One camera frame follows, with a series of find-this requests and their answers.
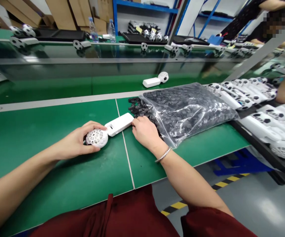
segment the gray floor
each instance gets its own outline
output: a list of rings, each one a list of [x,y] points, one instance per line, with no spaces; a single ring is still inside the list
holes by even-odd
[[[197,171],[213,185],[229,177],[217,177],[212,163],[197,167]],[[159,211],[181,198],[167,179],[152,185]],[[217,191],[235,218],[258,237],[285,237],[285,185],[279,186],[268,173],[250,174]],[[170,214],[169,220],[183,236],[180,217],[188,212],[182,208]]]

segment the yellow black tape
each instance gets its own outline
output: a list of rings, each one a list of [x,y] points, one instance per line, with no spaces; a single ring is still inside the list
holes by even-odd
[[[214,184],[212,186],[212,188],[217,191],[225,186],[227,186],[228,184],[235,182],[239,179],[241,179],[242,177],[248,176],[249,173],[244,173],[244,174],[235,174],[233,176],[228,177],[227,179],[218,182],[216,184]],[[172,212],[175,212],[176,210],[182,209],[183,207],[186,207],[187,204],[184,200],[181,200],[179,202],[176,202],[168,207],[166,207],[165,209],[163,209],[163,211],[161,211],[162,214],[164,214],[165,216],[170,215]]]

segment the clear plastic bag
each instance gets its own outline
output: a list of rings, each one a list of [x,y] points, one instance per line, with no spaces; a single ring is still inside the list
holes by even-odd
[[[190,136],[239,119],[234,109],[199,83],[146,92],[139,98],[152,110],[163,140],[172,148]]]

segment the plastic bottle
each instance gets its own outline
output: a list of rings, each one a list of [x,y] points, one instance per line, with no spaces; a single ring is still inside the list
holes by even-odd
[[[113,24],[113,20],[112,20],[112,19],[110,19],[109,27],[108,27],[107,33],[110,35],[110,40],[111,40],[111,42],[112,42],[112,43],[115,43],[115,42],[116,42],[116,33],[115,33],[115,27],[114,27],[114,24]]]
[[[93,42],[99,41],[99,36],[96,32],[95,25],[93,22],[93,18],[89,17],[89,26],[90,26],[90,35],[92,36]]]

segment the hand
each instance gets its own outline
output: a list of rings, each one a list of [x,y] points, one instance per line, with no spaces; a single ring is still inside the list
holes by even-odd
[[[47,152],[55,160],[68,160],[78,155],[97,152],[100,148],[93,145],[83,145],[84,136],[95,128],[107,129],[97,122],[89,121],[42,152]]]
[[[146,116],[134,118],[132,125],[135,138],[148,150],[152,151],[164,143],[158,135],[156,126]]]

